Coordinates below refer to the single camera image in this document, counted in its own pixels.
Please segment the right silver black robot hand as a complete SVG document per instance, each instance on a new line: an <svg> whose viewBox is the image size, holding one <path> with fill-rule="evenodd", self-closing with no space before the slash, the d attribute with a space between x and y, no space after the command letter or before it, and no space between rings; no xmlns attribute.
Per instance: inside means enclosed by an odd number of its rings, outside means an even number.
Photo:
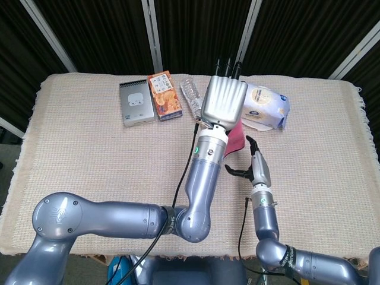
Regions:
<svg viewBox="0 0 380 285"><path fill-rule="evenodd" d="M249 142L249 149L251 152L251 165L247 170L236 170L225 164L225 168L232 176L237 176L245 179L249 179L252 186L258 184L264 184L267 187L271 187L270 170L267 162L262 155L257 142L250 136L246 136Z"/></svg>

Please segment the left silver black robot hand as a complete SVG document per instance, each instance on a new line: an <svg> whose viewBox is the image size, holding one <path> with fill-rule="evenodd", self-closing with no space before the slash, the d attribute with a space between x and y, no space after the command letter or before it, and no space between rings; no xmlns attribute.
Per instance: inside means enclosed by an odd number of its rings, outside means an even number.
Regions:
<svg viewBox="0 0 380 285"><path fill-rule="evenodd" d="M225 65L217 61L215 74L211 76L201 107L201 121L207 128L221 126L231 131L239 122L248 84L239 79L242 63L227 60Z"/></svg>

